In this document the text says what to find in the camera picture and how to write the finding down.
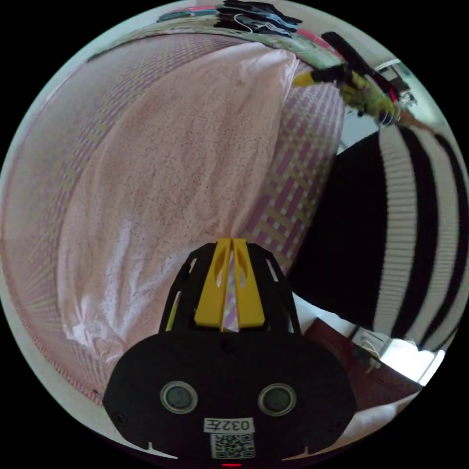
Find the yellow object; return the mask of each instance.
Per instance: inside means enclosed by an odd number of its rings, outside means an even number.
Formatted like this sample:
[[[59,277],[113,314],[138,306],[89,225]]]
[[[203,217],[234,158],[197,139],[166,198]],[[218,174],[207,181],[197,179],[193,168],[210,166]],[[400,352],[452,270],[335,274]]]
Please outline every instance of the yellow object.
[[[231,239],[219,239],[195,311],[194,320],[198,326],[216,327],[223,332],[230,254]]]
[[[245,239],[220,239],[205,279],[194,321],[197,326],[212,327],[228,332],[223,327],[230,255],[233,249],[236,290],[236,309],[239,329],[261,327],[265,322],[264,310],[257,289],[248,246]],[[171,311],[168,327],[173,321]]]
[[[177,311],[177,304],[179,302],[179,297],[181,292],[178,292],[176,298],[174,299],[174,303],[171,308],[170,317],[168,319],[168,323],[166,324],[166,332],[169,332],[172,329],[172,323],[174,322],[174,317],[176,316]]]
[[[245,239],[233,240],[233,254],[239,330],[260,327],[265,322],[264,310]],[[241,284],[241,274],[244,275],[244,285]]]
[[[293,86],[311,86],[314,85],[314,81],[311,78],[311,73],[310,72],[305,72],[305,73],[300,73],[297,75],[293,81],[292,81]]]

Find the label sticker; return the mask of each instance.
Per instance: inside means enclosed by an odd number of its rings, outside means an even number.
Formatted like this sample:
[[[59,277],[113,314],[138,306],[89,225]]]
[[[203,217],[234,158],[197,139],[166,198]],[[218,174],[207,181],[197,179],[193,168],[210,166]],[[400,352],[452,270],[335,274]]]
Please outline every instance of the label sticker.
[[[204,419],[204,433],[242,435],[254,432],[252,417],[245,419]]]
[[[210,434],[210,446],[213,459],[246,459],[254,458],[254,435],[244,434]]]

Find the speckled fabric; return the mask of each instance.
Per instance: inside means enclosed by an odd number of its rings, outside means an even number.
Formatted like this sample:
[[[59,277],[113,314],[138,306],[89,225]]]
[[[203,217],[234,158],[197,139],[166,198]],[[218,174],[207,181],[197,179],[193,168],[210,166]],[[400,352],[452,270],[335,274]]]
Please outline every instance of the speckled fabric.
[[[1,264],[10,297],[40,352],[97,404],[107,368],[66,339],[57,301],[59,236],[73,191],[115,123],[157,80],[191,60],[241,43],[213,34],[175,34],[107,52],[83,65],[50,97],[14,154],[0,218]],[[301,64],[298,71],[305,68]],[[284,270],[314,215],[314,201],[339,145],[343,111],[337,90],[329,85],[292,88],[283,106],[274,159],[241,235],[273,251]],[[227,311],[232,322],[233,312]]]
[[[246,225],[297,65],[259,43],[208,54],[155,83],[97,148],[65,217],[57,280],[67,338],[103,365],[158,332],[191,250]]]

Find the white wall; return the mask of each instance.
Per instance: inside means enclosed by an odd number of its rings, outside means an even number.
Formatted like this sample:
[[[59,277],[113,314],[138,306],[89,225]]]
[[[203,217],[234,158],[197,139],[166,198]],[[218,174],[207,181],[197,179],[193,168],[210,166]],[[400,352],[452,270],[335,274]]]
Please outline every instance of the white wall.
[[[282,13],[303,20],[301,27],[314,34],[321,35],[328,31],[335,31],[353,46],[364,60],[371,66],[377,67],[383,62],[395,59],[396,56],[383,47],[379,42],[358,28],[342,21],[328,13],[286,0],[266,0]],[[196,0],[197,5],[217,5],[218,0]]]
[[[297,315],[302,333],[308,329],[308,327],[316,318],[321,319],[346,337],[352,333],[355,325],[353,325],[351,322],[340,319],[337,314],[329,313],[329,311],[324,311],[323,309],[313,306],[294,293],[293,299],[295,300],[295,306],[297,308]]]
[[[415,75],[405,76],[403,80],[410,86],[417,100],[417,105],[409,108],[416,119],[429,125],[448,123],[435,100]]]
[[[379,129],[378,124],[372,117],[367,115],[358,117],[357,112],[354,111],[344,119],[341,144],[345,148],[351,147]]]

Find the screw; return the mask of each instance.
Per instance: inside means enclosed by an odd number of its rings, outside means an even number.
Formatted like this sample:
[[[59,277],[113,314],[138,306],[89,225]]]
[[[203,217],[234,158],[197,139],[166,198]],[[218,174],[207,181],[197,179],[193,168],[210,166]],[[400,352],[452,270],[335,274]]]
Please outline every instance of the screw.
[[[123,414],[120,414],[120,413],[115,413],[113,420],[114,420],[115,424],[118,425],[118,426],[127,426],[127,423],[128,423],[125,416]]]

